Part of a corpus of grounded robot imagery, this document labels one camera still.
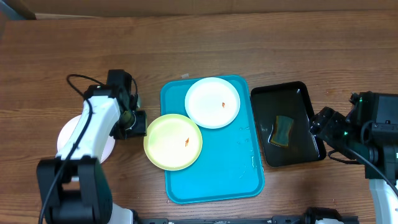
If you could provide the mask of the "yellow plate with stain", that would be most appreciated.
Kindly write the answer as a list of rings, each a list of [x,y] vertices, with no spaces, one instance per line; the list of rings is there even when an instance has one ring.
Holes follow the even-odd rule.
[[[144,151],[155,166],[163,170],[182,170],[199,157],[203,138],[199,127],[188,117],[166,114],[147,128]]]

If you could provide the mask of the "green yellow sponge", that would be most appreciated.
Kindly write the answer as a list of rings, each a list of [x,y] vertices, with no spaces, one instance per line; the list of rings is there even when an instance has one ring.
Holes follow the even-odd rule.
[[[288,116],[278,115],[275,118],[270,143],[279,147],[288,147],[294,120]]]

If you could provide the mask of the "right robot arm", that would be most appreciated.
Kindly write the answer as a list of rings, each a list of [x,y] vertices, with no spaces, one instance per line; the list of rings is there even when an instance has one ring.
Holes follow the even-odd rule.
[[[377,223],[397,223],[397,95],[353,93],[347,115],[324,107],[309,131],[326,142],[345,164],[364,166]]]

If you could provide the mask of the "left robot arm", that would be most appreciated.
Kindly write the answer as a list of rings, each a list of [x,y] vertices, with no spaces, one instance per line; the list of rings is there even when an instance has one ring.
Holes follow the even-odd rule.
[[[137,83],[126,71],[109,70],[85,92],[81,117],[53,159],[37,165],[42,208],[39,223],[140,223],[134,210],[113,202],[100,164],[106,141],[147,134],[146,112],[139,109]]]

